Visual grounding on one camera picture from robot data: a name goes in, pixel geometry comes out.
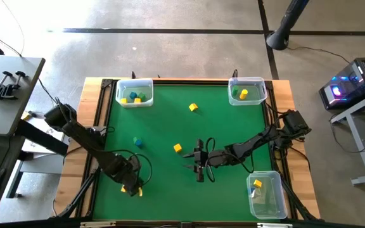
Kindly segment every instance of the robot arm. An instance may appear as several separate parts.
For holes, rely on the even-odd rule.
[[[275,125],[271,125],[245,142],[230,144],[225,146],[224,149],[212,150],[209,153],[202,150],[203,143],[199,139],[194,152],[184,156],[185,158],[195,158],[194,172],[199,175],[197,181],[203,182],[202,169],[208,165],[217,168],[243,163],[247,157],[252,155],[255,149],[269,142],[274,142],[277,148],[289,148],[292,146],[292,139],[304,136],[311,131],[299,111],[288,110],[280,115],[278,119],[283,119],[284,127],[282,129],[277,129]]]
[[[102,171],[113,181],[124,185],[126,192],[134,196],[141,191],[143,181],[137,175],[141,168],[137,155],[133,154],[129,159],[122,155],[103,151],[105,146],[101,132],[94,129],[86,129],[77,121],[77,113],[68,104],[58,105],[48,111],[45,121],[54,130],[63,132],[80,144],[93,156]]]

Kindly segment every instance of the black pole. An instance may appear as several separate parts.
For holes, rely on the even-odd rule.
[[[288,47],[290,30],[294,27],[308,2],[309,0],[292,0],[283,19],[281,20],[279,28],[267,37],[266,42],[270,48],[275,50],[284,50]]]

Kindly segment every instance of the blue cube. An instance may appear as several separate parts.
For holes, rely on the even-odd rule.
[[[141,147],[142,146],[142,140],[138,139],[138,140],[136,140],[136,142],[134,142],[134,144],[138,147]]]
[[[135,93],[135,92],[131,92],[131,95],[129,95],[129,97],[131,98],[131,99],[135,99],[135,98],[137,98],[137,96],[138,96],[138,94],[137,93]]]

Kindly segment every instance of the computer tower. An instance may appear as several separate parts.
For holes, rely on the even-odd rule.
[[[356,58],[320,90],[327,110],[345,109],[365,98],[365,58]]]

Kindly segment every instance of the green cube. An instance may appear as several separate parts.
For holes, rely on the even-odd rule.
[[[234,85],[232,86],[232,96],[235,96],[239,91],[239,86],[238,85]]]
[[[142,92],[139,93],[139,97],[140,99],[142,99],[142,102],[144,101],[144,99],[146,99],[146,95]]]

